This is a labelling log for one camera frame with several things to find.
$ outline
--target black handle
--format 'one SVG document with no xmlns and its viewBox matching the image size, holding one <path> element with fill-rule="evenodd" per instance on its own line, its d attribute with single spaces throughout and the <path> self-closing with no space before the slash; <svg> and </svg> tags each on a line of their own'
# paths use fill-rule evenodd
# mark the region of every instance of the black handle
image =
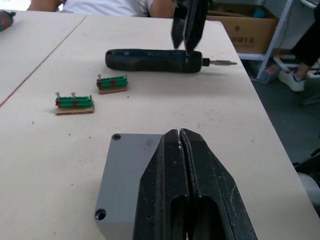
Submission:
<svg viewBox="0 0 320 240">
<path fill-rule="evenodd" d="M 105 54 L 108 68 L 120 71 L 197 73 L 202 67 L 202 54 L 184 50 L 112 49 Z"/>
</svg>

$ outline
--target person's arm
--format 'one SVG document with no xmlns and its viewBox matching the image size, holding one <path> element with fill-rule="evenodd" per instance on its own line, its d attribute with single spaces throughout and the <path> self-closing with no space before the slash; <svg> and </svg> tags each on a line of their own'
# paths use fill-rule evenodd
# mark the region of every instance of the person's arm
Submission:
<svg viewBox="0 0 320 240">
<path fill-rule="evenodd" d="M 170 18 L 174 10 L 172 0 L 153 0 L 149 13 L 153 18 Z"/>
<path fill-rule="evenodd" d="M 31 0 L 28 11 L 55 12 L 60 6 L 60 0 Z"/>
</svg>

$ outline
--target gray floor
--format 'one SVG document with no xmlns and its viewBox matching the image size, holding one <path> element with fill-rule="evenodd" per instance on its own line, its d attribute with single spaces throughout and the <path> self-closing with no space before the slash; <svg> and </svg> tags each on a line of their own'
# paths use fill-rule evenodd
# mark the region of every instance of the gray floor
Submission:
<svg viewBox="0 0 320 240">
<path fill-rule="evenodd" d="M 320 103 L 301 106 L 302 99 L 320 93 L 320 80 L 306 82 L 303 93 L 292 92 L 274 81 L 252 82 L 269 118 L 293 163 L 301 162 L 320 148 Z"/>
</svg>

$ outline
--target white table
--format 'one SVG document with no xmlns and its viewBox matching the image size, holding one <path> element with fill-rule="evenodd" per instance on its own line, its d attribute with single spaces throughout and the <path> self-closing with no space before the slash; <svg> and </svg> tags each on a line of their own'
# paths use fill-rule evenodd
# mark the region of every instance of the white table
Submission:
<svg viewBox="0 0 320 240">
<path fill-rule="evenodd" d="M 219 22 L 206 23 L 197 50 L 239 65 L 127 72 L 127 92 L 98 95 L 98 74 L 125 74 L 105 66 L 107 50 L 171 49 L 171 23 L 90 15 L 0 108 L 0 239 L 103 239 L 93 214 L 112 134 L 174 128 L 204 137 L 259 240 L 319 239 L 319 218 Z M 95 113 L 55 116 L 57 91 L 91 94 Z"/>
<path fill-rule="evenodd" d="M 17 11 L 0 32 L 0 107 L 85 17 Z"/>
</svg>

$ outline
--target white shirt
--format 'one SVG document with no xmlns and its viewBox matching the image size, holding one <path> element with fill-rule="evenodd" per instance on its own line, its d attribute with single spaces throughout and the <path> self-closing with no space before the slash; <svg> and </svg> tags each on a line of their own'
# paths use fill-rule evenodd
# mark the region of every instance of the white shirt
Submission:
<svg viewBox="0 0 320 240">
<path fill-rule="evenodd" d="M 63 13 L 147 17 L 153 0 L 65 0 Z"/>
</svg>

